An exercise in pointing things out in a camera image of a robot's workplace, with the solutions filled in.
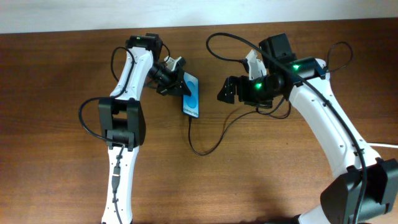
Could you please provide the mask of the blue Galaxy smartphone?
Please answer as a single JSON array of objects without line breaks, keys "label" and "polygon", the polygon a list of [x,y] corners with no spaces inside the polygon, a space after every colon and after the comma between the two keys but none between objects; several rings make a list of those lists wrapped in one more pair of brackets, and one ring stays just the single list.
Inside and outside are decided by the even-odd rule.
[{"label": "blue Galaxy smartphone", "polygon": [[190,96],[183,95],[182,98],[182,111],[184,114],[199,118],[199,82],[198,78],[185,72],[184,81],[190,90]]}]

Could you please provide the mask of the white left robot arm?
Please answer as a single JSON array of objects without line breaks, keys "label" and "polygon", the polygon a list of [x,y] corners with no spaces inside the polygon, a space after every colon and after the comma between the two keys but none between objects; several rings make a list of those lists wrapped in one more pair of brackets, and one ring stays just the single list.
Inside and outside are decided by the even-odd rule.
[{"label": "white left robot arm", "polygon": [[117,86],[98,102],[101,135],[109,157],[109,180],[102,223],[132,223],[131,194],[134,165],[146,136],[141,94],[147,78],[160,95],[190,95],[183,76],[184,60],[160,62],[164,43],[157,34],[131,36],[124,46],[126,63]]}]

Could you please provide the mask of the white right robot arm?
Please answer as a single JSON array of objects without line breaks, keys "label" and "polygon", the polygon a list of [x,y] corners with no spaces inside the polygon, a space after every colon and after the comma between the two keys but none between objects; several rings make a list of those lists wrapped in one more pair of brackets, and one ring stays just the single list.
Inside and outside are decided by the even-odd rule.
[{"label": "white right robot arm", "polygon": [[389,213],[397,197],[397,161],[385,160],[358,133],[337,102],[326,61],[298,59],[285,34],[253,46],[246,75],[228,77],[217,98],[270,108],[283,96],[305,119],[333,173],[320,204],[292,223],[362,223]]}]

